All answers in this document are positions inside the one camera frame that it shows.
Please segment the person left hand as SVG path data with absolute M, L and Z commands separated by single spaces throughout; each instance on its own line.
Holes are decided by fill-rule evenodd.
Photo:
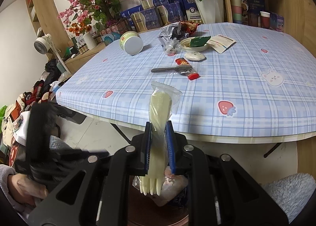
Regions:
M 49 193 L 44 185 L 23 174 L 8 175 L 8 190 L 15 201 L 31 206 L 35 206 L 35 198 L 45 199 Z

